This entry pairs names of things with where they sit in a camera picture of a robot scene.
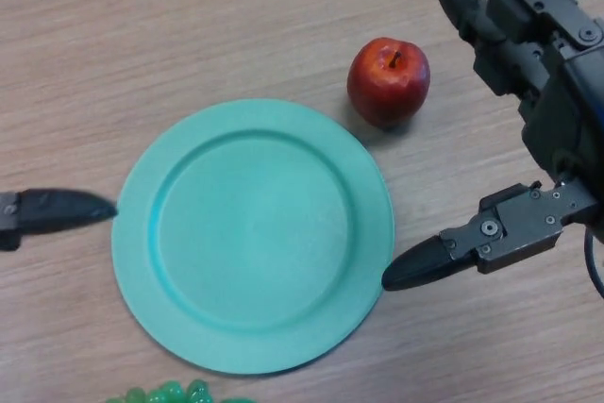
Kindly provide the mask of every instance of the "table surface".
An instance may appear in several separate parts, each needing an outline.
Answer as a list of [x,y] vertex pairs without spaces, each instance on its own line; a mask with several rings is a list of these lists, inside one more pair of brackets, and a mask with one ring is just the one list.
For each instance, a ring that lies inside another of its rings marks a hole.
[[[604,0],[579,0],[594,16]],[[319,109],[374,154],[392,192],[396,254],[464,224],[486,194],[547,182],[512,97],[473,73],[437,0],[0,0],[0,177],[5,190],[90,189],[116,199],[143,150],[179,119],[240,97]],[[404,135],[367,126],[348,66],[377,36],[419,44],[428,100]],[[206,379],[259,403],[600,402],[604,303],[582,230],[489,276],[468,271],[384,294],[363,325],[291,373],[234,378],[157,346],[126,310],[110,224],[27,239],[0,267],[3,401],[98,402],[132,386]]]

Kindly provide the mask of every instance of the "apple stem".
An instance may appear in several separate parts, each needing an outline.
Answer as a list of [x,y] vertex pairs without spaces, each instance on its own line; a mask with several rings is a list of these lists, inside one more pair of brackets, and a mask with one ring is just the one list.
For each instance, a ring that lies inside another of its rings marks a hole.
[[398,59],[400,59],[403,56],[403,54],[400,51],[396,51],[394,53],[394,57],[392,60],[390,60],[390,64],[388,66],[390,66],[391,68],[396,68],[396,61]]

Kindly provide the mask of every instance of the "robotic arm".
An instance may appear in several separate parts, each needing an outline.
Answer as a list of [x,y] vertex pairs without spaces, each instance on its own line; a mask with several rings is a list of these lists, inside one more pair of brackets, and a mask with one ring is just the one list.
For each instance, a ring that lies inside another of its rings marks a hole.
[[[474,47],[474,71],[497,96],[513,94],[522,139],[552,178],[516,184],[480,200],[462,227],[448,228],[399,256],[382,286],[398,291],[476,266],[488,274],[555,246],[562,229],[586,226],[604,242],[604,21],[577,0],[439,0]],[[588,259],[590,276],[596,282]]]

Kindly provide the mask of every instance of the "wood grain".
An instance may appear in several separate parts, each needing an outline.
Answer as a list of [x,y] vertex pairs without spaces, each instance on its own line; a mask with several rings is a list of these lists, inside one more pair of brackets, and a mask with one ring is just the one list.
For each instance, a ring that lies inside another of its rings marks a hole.
[[[604,0],[580,0],[601,15]],[[0,0],[0,179],[117,198],[142,151],[184,116],[279,97],[335,118],[372,151],[395,205],[397,249],[465,223],[478,200],[546,177],[516,100],[472,71],[437,0]],[[350,110],[344,82],[376,36],[421,45],[424,108],[402,137]],[[385,294],[333,352],[268,378],[191,367],[157,346],[113,277],[110,224],[28,239],[1,257],[2,401],[98,402],[128,387],[204,378],[220,397],[302,402],[601,402],[604,303],[579,228],[493,275],[469,271]]]

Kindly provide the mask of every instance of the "green object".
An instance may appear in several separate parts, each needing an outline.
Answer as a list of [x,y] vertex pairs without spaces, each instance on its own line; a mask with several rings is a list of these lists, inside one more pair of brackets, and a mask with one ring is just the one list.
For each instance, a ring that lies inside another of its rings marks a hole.
[[164,382],[160,387],[166,394],[168,403],[186,403],[187,396],[177,381]]
[[206,381],[194,379],[187,387],[187,398],[189,403],[213,403],[210,394],[210,386]]
[[115,275],[159,344],[214,371],[264,374],[327,353],[365,318],[392,260],[376,163],[295,103],[204,109],[163,133],[127,178]]
[[140,387],[133,387],[126,392],[126,403],[145,403],[145,393]]
[[144,403],[168,403],[168,396],[164,391],[153,390],[147,394]]

